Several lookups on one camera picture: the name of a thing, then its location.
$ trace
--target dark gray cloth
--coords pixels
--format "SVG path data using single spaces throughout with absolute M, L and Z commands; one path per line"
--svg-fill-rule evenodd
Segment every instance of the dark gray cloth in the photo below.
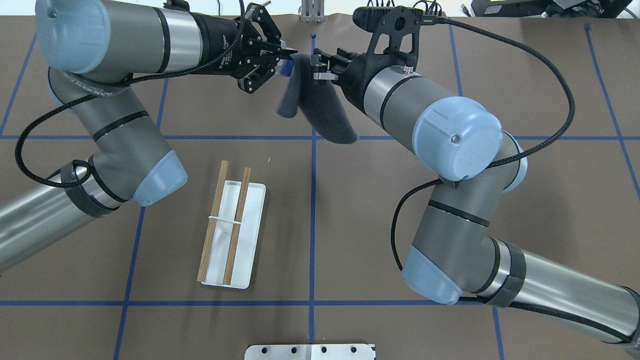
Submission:
M 358 135 L 349 123 L 333 84 L 311 83 L 309 54 L 296 53 L 291 58 L 294 62 L 293 71 L 276 114 L 291 119 L 296 116 L 300 107 L 307 120 L 323 138 L 333 143 L 356 142 Z

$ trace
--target chopstick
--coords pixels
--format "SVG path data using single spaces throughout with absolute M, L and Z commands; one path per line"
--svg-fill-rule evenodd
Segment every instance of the chopstick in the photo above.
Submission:
M 246 201 L 246 193 L 249 187 L 249 177 L 251 176 L 251 169 L 244 168 L 244 175 L 242 178 L 242 184 L 240 185 L 240 195 L 238 196 L 238 204 L 236 207 L 236 222 L 242 222 L 242 215 L 244 212 L 244 203 Z M 231 242 L 229 243 L 229 253 L 227 254 L 227 265 L 225 266 L 225 276 L 222 281 L 224 285 L 231 285 L 231 275 L 234 271 L 234 262 L 236 261 L 236 250 L 238 245 L 238 236 L 240 235 L 240 224 L 234 224 L 231 229 Z
M 227 169 L 229 162 L 222 161 L 220 165 L 220 173 L 218 174 L 218 184 L 216 185 L 216 194 L 213 198 L 213 206 L 211 207 L 211 216 L 216 217 L 220 212 L 220 202 L 222 201 L 222 191 L 225 189 L 225 181 L 227 180 Z M 202 248 L 202 257 L 200 258 L 200 268 L 198 268 L 197 281 L 205 281 L 207 277 L 207 269 L 209 268 L 209 258 L 211 257 L 211 245 L 213 244 L 213 234 L 216 232 L 217 220 L 209 219 L 207 226 L 207 234 L 204 238 L 204 246 Z

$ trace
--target blue object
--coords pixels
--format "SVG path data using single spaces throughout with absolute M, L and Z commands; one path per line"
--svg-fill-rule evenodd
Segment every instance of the blue object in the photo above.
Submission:
M 518 147 L 518 153 L 524 152 L 524 150 L 522 150 L 522 147 L 520 146 L 518 141 L 513 136 L 511 136 L 511 134 L 507 133 L 506 131 L 503 131 L 503 132 L 507 134 L 507 136 L 509 136 L 513 140 L 513 142 L 515 142 L 516 146 Z M 524 177 L 527 175 L 527 169 L 529 168 L 529 160 L 527 160 L 527 158 L 520 159 L 520 163 L 518 164 L 518 166 L 519 166 L 518 174 L 516 174 L 516 177 L 513 180 L 513 182 L 509 184 L 509 186 L 507 186 L 502 191 L 502 193 L 508 193 L 511 190 L 517 188 L 518 185 L 522 183 L 522 181 L 524 180 Z
M 440 304 L 453 305 L 462 296 L 462 289 L 413 245 L 402 279 L 413 291 Z
M 280 75 L 289 77 L 291 76 L 291 72 L 293 72 L 293 65 L 294 62 L 293 60 L 287 60 L 284 65 L 282 65 L 282 68 L 280 68 Z
M 85 74 L 107 53 L 111 23 L 99 0 L 37 0 L 38 43 L 55 69 Z
M 413 128 L 413 151 L 420 162 L 451 181 L 470 179 L 493 160 L 502 143 L 498 118 L 462 96 L 426 108 Z
M 145 176 L 133 194 L 133 199 L 142 206 L 149 206 L 186 183 L 187 173 L 175 150 L 171 150 Z

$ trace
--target blue tape line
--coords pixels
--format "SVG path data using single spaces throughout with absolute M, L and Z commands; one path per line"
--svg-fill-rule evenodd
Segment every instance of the blue tape line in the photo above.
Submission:
M 146 208 L 140 208 L 138 216 L 138 228 L 136 229 L 136 239 L 133 243 L 131 251 L 131 263 L 129 264 L 129 275 L 127 276 L 127 287 L 124 292 L 124 301 L 122 304 L 122 313 L 120 314 L 120 326 L 118 327 L 118 337 L 116 339 L 116 347 L 113 351 L 113 360 L 120 357 L 120 347 L 122 346 L 122 336 L 124 335 L 124 325 L 127 321 L 127 310 L 129 308 L 129 296 L 131 295 L 131 284 L 133 283 L 133 273 L 136 269 L 136 260 L 138 258 L 138 246 L 140 244 L 140 235 L 142 234 L 142 223 L 145 219 Z
M 16 140 L 18 135 L 0 135 L 0 140 Z M 165 135 L 167 140 L 311 140 L 311 136 L 253 135 Z M 518 135 L 516 140 L 546 140 L 545 135 Z M 89 135 L 29 135 L 29 140 L 91 140 Z M 622 136 L 623 140 L 640 140 L 640 136 Z M 363 135 L 358 140 L 393 140 L 385 135 Z M 618 136 L 562 136 L 558 140 L 620 140 Z
M 156 122 L 156 126 L 159 129 L 162 124 L 162 115 L 164 113 L 164 99 L 166 98 L 166 89 L 169 87 L 169 79 L 164 79 L 164 84 L 162 85 L 162 96 L 160 96 L 160 107 L 158 109 L 158 120 Z
M 316 306 L 469 306 L 483 305 L 480 302 L 457 302 L 443 305 L 433 300 L 316 300 Z
M 451 53 L 453 55 L 453 67 L 456 69 L 456 81 L 458 82 L 458 96 L 462 93 L 462 80 L 460 79 L 460 68 L 458 67 L 458 52 L 456 51 L 456 38 L 453 35 L 453 25 L 449 25 L 449 38 L 451 38 Z
M 29 63 L 29 58 L 31 57 L 31 53 L 33 52 L 33 46 L 35 44 L 36 44 L 36 34 L 33 34 L 33 38 L 31 39 L 31 45 L 29 45 L 29 51 L 27 51 L 27 56 L 24 57 L 24 62 L 22 63 L 22 68 L 20 69 L 18 80 L 16 80 L 15 82 L 15 86 L 13 87 L 13 92 L 11 93 L 11 98 L 9 99 L 9 104 L 7 105 L 6 111 L 4 112 L 4 118 L 2 119 L 2 124 L 0 124 L 0 135 L 2 135 L 2 133 L 4 132 L 4 127 L 6 126 L 6 122 L 9 120 L 9 114 L 11 113 L 11 108 L 13 107 L 15 96 L 18 94 L 18 89 L 20 88 L 20 83 L 22 82 L 24 71 L 27 69 L 27 64 Z
M 316 299 L 316 169 L 317 169 L 317 142 L 316 130 L 311 129 L 311 232 L 309 243 L 309 343 L 315 338 L 315 317 L 316 309 L 314 302 Z
M 167 140 L 311 140 L 311 136 L 260 135 L 167 135 Z
M 244 306 L 444 306 L 432 300 L 0 300 L 0 306 L 124 306 L 244 307 Z M 459 302 L 455 305 L 482 305 Z
M 593 59 L 593 66 L 596 69 L 596 74 L 598 75 L 598 80 L 600 81 L 600 87 L 602 88 L 602 93 L 604 94 L 604 98 L 607 101 L 609 114 L 611 115 L 613 126 L 616 128 L 616 133 L 618 134 L 618 140 L 620 141 L 620 147 L 622 148 L 622 153 L 625 155 L 625 161 L 627 162 L 627 167 L 629 169 L 629 174 L 631 175 L 631 180 L 633 181 L 634 187 L 636 188 L 636 195 L 638 196 L 638 199 L 640 199 L 640 186 L 638 186 L 636 172 L 634 171 L 634 167 L 631 164 L 631 159 L 629 158 L 629 153 L 627 152 L 627 146 L 625 145 L 625 141 L 622 137 L 622 132 L 620 131 L 620 125 L 618 124 L 616 113 L 613 111 L 613 106 L 611 105 L 611 99 L 609 98 L 609 92 L 607 91 L 607 87 L 604 85 L 604 79 L 602 79 L 602 73 L 600 72 L 600 66 L 598 65 L 598 60 L 596 58 L 596 52 L 593 49 L 593 42 L 591 41 L 591 33 L 589 32 L 590 29 L 591 29 L 590 24 L 586 24 L 584 26 L 584 32 L 587 36 L 587 42 L 589 43 L 589 51 L 591 51 L 591 58 Z
M 122 301 L 0 300 L 0 306 L 122 306 Z
M 19 135 L 0 135 L 0 140 L 16 140 Z M 89 135 L 29 135 L 29 140 L 91 140 Z
M 502 347 L 502 331 L 500 330 L 500 318 L 498 318 L 498 309 L 493 307 L 493 324 L 495 326 L 495 338 L 498 341 L 498 355 L 500 360 L 504 360 L 504 348 Z
M 193 307 L 242 307 L 242 306 L 308 306 L 307 300 L 186 300 L 186 301 L 129 301 L 129 306 L 193 306 Z

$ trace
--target white plastic tray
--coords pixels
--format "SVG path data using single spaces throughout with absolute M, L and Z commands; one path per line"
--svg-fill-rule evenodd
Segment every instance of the white plastic tray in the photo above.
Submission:
M 231 284 L 224 285 L 222 280 L 225 275 L 225 265 L 227 264 L 227 254 L 229 252 L 231 230 L 233 227 L 233 223 L 231 222 L 236 215 L 236 206 L 238 196 L 240 195 L 240 184 L 240 181 L 225 181 L 218 218 L 228 220 L 229 222 L 216 221 L 216 230 L 211 245 L 211 257 L 209 258 L 209 268 L 207 269 L 205 281 L 202 281 L 202 284 L 236 289 L 246 289 L 249 287 L 251 272 L 253 270 L 255 247 L 258 241 L 258 231 L 260 230 L 260 220 L 262 218 L 262 207 L 264 206 L 264 197 L 267 188 L 263 184 L 249 183 L 238 236 L 236 260 L 234 262 Z

